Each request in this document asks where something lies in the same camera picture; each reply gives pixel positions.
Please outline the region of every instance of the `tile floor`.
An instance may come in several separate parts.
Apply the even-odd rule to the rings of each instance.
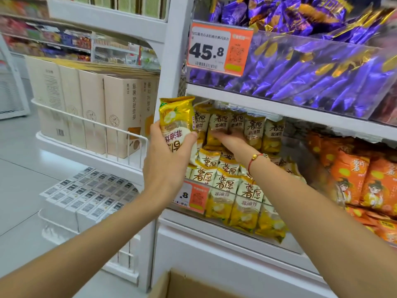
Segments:
[[[24,81],[27,96],[30,85]],[[85,165],[40,150],[35,134],[40,129],[31,104],[27,117],[0,120],[0,277],[53,248],[41,237],[38,194],[85,168]],[[77,298],[143,298],[132,283],[99,271]]]

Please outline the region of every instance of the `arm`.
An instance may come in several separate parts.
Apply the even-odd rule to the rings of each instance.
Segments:
[[[186,136],[179,150],[172,153],[158,123],[152,125],[151,134],[142,194],[82,234],[4,276],[0,297],[73,297],[139,230],[161,214],[183,184],[197,135]]]
[[[245,167],[259,152],[241,134],[214,134]],[[250,174],[330,288],[340,298],[387,298],[397,292],[397,253],[334,202],[265,157]]]

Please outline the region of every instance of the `grout line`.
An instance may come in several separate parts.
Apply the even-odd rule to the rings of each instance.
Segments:
[[[24,221],[30,219],[33,215],[36,215],[38,213],[38,211],[36,213],[33,213],[31,216],[25,218],[22,222],[19,222],[17,225],[15,225],[14,227],[12,227],[10,230],[5,231],[3,234],[0,234],[0,236],[5,235],[7,232],[11,231],[12,229],[14,229],[16,226],[21,225]]]
[[[8,163],[14,164],[14,165],[19,166],[19,167],[22,167],[22,168],[25,168],[25,169],[27,169],[27,170],[31,170],[31,171],[33,171],[33,172],[37,172],[36,170],[32,170],[32,169],[30,169],[30,168],[28,168],[28,167],[19,165],[19,164],[17,164],[17,163],[11,162],[11,161],[6,160],[6,159],[3,159],[3,158],[0,158],[0,160],[6,161],[6,162],[8,162]],[[45,175],[45,176],[47,176],[47,177],[49,177],[49,178],[53,178],[54,180],[61,181],[60,179],[54,178],[54,177],[52,177],[52,176],[50,176],[50,175],[43,174],[42,172],[37,172],[37,173],[38,173],[38,174]]]

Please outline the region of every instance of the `price tag reading 45.8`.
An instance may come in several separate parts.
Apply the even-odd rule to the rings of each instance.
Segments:
[[[210,188],[185,180],[181,190],[174,199],[174,203],[195,212],[204,214]]]
[[[236,76],[243,75],[252,29],[192,22],[187,65]]]

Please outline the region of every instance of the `person's right hand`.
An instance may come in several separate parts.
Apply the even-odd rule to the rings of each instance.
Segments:
[[[240,131],[234,131],[231,135],[218,131],[211,131],[211,134],[221,141],[222,144],[234,154],[238,163],[242,164],[246,168],[248,167],[252,156],[259,154],[256,149],[247,144],[244,134]]]

